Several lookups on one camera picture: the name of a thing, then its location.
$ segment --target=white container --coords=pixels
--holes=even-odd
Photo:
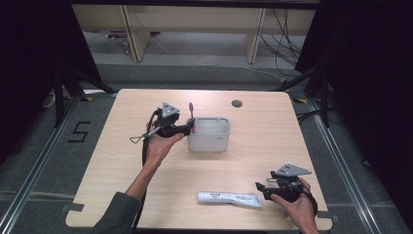
[[[231,133],[230,121],[223,117],[199,117],[195,129],[187,136],[192,152],[223,152],[227,149]]]

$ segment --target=light wood tabletop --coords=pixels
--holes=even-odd
[[[241,107],[234,107],[240,100]],[[116,97],[66,223],[91,227],[102,217],[113,195],[124,192],[141,169],[142,142],[130,137],[145,132],[152,113],[167,102],[180,109],[176,125],[191,117],[225,117],[231,123],[225,152],[194,153],[187,139],[178,142],[157,170],[147,191],[138,227],[166,229],[297,229],[282,208],[264,200],[255,182],[270,185],[270,171],[289,163],[312,171],[302,175],[312,187],[319,211],[327,211],[306,143],[286,93],[194,90],[122,90]],[[262,208],[230,204],[205,205],[198,192],[254,193]],[[330,218],[316,218],[328,230]]]

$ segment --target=toothpaste tube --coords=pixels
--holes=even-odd
[[[262,207],[257,195],[246,193],[199,192],[198,201],[203,203],[231,203],[248,207]]]

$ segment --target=sleeve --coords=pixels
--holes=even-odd
[[[140,201],[117,192],[92,233],[131,233],[131,226],[141,206]]]

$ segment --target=person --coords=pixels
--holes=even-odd
[[[141,199],[149,182],[173,145],[183,138],[184,134],[168,138],[153,135],[150,138],[146,152],[146,163],[126,192],[117,192],[114,195],[105,214],[94,226],[93,234],[131,233],[136,211],[142,206]],[[299,179],[305,186],[304,189],[310,192],[310,184],[304,178],[299,177]],[[301,194],[294,203],[289,203],[276,194],[272,194],[271,198],[284,208],[285,213],[282,217],[290,217],[303,234],[319,233],[314,219],[313,205],[307,196]]]

